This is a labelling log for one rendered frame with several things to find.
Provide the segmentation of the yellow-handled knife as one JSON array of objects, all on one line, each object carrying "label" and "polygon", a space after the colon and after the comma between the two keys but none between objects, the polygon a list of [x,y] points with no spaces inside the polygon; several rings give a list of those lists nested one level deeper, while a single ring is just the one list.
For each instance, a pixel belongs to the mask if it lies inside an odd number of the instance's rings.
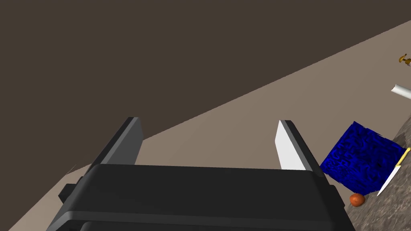
[{"label": "yellow-handled knife", "polygon": [[395,165],[394,169],[392,170],[391,174],[389,175],[389,177],[387,178],[387,180],[384,182],[384,184],[382,185],[382,187],[380,188],[380,190],[378,191],[377,196],[379,196],[383,190],[389,185],[389,183],[391,182],[391,180],[394,178],[394,176],[396,175],[396,173],[398,172],[398,170],[401,168],[402,162],[405,160],[406,156],[408,155],[408,153],[411,151],[411,147],[408,147],[406,149],[406,151],[404,152],[404,154],[402,154],[401,158],[399,159],[399,161],[397,162],[397,164]]}]

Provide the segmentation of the white cylinder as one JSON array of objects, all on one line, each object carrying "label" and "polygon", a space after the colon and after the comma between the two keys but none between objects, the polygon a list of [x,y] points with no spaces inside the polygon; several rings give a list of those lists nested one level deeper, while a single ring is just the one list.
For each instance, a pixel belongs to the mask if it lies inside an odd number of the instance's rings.
[{"label": "white cylinder", "polygon": [[400,95],[402,97],[405,97],[407,99],[411,99],[411,89],[408,89],[404,86],[395,84],[395,86],[391,89],[391,92]]}]

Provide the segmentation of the orange round fruit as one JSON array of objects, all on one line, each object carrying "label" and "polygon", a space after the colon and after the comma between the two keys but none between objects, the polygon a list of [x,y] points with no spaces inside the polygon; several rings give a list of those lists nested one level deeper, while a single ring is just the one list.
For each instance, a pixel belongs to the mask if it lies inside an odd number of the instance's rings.
[{"label": "orange round fruit", "polygon": [[354,193],[349,197],[350,203],[353,207],[360,207],[366,202],[365,196],[359,193]]}]

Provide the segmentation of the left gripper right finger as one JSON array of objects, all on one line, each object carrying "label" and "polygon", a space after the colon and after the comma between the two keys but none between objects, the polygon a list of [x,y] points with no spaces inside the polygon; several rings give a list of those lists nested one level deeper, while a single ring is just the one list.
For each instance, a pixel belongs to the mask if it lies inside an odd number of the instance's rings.
[{"label": "left gripper right finger", "polygon": [[275,145],[281,169],[321,170],[302,135],[291,120],[279,120]]}]

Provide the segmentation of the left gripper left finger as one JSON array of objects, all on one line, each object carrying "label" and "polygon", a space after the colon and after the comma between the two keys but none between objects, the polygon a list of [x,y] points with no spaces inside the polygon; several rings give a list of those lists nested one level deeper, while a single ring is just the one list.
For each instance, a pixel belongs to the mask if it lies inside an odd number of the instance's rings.
[{"label": "left gripper left finger", "polygon": [[128,117],[93,161],[97,164],[134,165],[143,142],[140,118]]}]

